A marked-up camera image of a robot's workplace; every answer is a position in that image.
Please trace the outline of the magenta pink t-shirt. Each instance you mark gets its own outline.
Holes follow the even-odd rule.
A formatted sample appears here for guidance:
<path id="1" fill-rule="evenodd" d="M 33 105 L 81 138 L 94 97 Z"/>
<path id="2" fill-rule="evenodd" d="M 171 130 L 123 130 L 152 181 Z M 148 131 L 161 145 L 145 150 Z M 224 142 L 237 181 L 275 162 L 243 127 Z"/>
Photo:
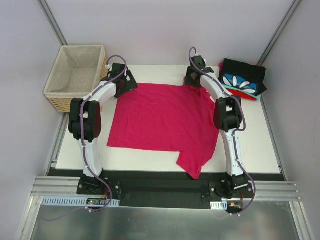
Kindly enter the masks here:
<path id="1" fill-rule="evenodd" d="M 198 180 L 220 134 L 214 109 L 203 87 L 141 83 L 118 98 L 107 146 L 178 152 L 177 165 Z"/>

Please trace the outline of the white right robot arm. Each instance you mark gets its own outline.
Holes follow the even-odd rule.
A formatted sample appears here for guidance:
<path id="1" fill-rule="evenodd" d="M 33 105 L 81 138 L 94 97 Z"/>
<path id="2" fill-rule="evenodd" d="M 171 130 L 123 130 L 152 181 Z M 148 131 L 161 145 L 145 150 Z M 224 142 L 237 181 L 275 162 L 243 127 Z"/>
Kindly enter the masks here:
<path id="1" fill-rule="evenodd" d="M 213 122 L 222 136 L 226 156 L 225 192 L 230 197 L 237 197 L 248 185 L 239 142 L 241 124 L 246 122 L 243 120 L 241 98 L 232 95 L 219 82 L 202 56 L 190 56 L 189 61 L 184 83 L 205 88 L 215 102 Z"/>

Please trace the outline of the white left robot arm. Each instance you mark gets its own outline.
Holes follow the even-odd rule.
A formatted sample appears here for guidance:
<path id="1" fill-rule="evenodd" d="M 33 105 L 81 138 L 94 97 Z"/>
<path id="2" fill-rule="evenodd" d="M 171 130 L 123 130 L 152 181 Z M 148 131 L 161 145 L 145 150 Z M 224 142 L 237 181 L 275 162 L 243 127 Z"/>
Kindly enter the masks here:
<path id="1" fill-rule="evenodd" d="M 118 99 L 138 88 L 138 84 L 126 64 L 113 63 L 98 86 L 82 98 L 73 98 L 70 103 L 68 130 L 79 144 L 84 163 L 83 175 L 91 179 L 88 188 L 99 195 L 106 183 L 100 179 L 103 172 L 99 157 L 98 137 L 102 131 L 101 108 L 111 99 Z"/>

